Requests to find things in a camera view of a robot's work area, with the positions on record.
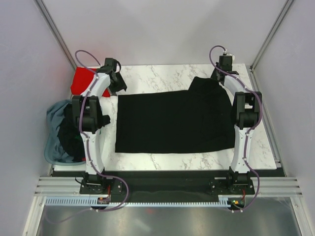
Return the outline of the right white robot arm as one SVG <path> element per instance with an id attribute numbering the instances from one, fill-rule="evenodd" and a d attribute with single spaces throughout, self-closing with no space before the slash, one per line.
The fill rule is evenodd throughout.
<path id="1" fill-rule="evenodd" d="M 225 187 L 235 194 L 243 187 L 250 188 L 252 185 L 249 159 L 252 137 L 262 120 L 261 93 L 248 88 L 236 71 L 226 71 L 215 65 L 213 77 L 234 95 L 231 120 L 235 145 Z"/>

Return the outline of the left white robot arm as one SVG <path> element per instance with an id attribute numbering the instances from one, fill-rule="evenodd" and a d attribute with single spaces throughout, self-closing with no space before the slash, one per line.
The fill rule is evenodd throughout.
<path id="1" fill-rule="evenodd" d="M 100 133 L 103 127 L 111 121 L 108 115 L 102 113 L 100 99 L 106 90 L 126 90 L 126 84 L 120 74 L 120 65 L 103 65 L 99 68 L 85 68 L 92 73 L 91 81 L 79 95 L 72 98 L 73 122 L 80 132 L 86 158 L 85 173 L 93 177 L 91 188 L 96 193 L 104 193 L 108 181 L 113 178 L 104 174 L 104 164 L 101 158 Z"/>

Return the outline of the black t shirt with logo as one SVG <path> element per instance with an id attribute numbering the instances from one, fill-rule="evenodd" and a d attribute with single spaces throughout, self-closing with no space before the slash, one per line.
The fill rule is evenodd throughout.
<path id="1" fill-rule="evenodd" d="M 194 77 L 187 90 L 120 95 L 117 153 L 203 153 L 234 147 L 232 105 L 218 82 Z"/>

